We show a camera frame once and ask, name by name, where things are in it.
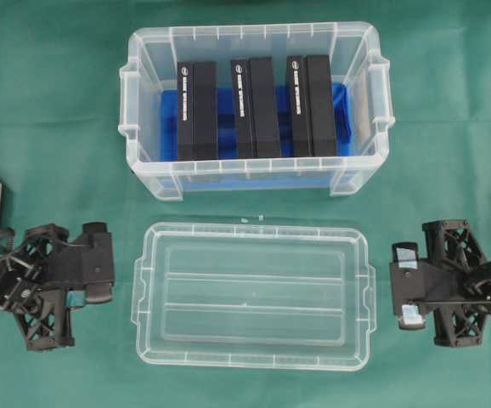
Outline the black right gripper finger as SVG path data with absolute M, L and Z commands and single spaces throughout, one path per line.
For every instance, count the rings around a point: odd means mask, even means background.
M 418 269 L 418 245 L 415 242 L 398 242 L 392 245 L 392 269 Z
M 425 304 L 402 303 L 395 307 L 398 328 L 403 331 L 418 331 L 426 327 Z

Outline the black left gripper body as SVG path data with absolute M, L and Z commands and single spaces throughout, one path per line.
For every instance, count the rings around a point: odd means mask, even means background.
M 14 244 L 14 230 L 0 230 L 0 310 L 10 313 L 29 351 L 72 347 L 71 312 L 87 305 L 87 283 L 113 281 L 112 251 L 83 250 L 82 233 L 46 224 L 27 230 Z

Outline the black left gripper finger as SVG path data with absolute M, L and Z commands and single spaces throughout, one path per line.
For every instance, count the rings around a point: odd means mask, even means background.
M 102 281 L 87 283 L 84 287 L 85 303 L 102 304 L 108 303 L 113 298 L 113 281 Z
M 106 223 L 91 222 L 82 225 L 82 249 L 112 251 L 112 235 Z

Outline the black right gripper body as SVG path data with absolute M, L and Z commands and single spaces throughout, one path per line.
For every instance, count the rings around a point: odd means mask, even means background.
M 465 219 L 445 219 L 424 223 L 422 230 L 426 256 L 420 258 L 418 251 L 418 269 L 392 269 L 389 264 L 393 313 L 399 304 L 423 302 L 426 317 L 434 320 L 437 346 L 478 346 L 487 313 L 466 281 L 487 259 L 471 225 Z

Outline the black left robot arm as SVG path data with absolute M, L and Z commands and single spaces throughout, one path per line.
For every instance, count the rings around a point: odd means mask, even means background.
M 45 224 L 25 231 L 0 230 L 0 310 L 10 313 L 29 351 L 72 347 L 71 313 L 108 303 L 115 285 L 112 235 L 102 222 L 68 229 Z

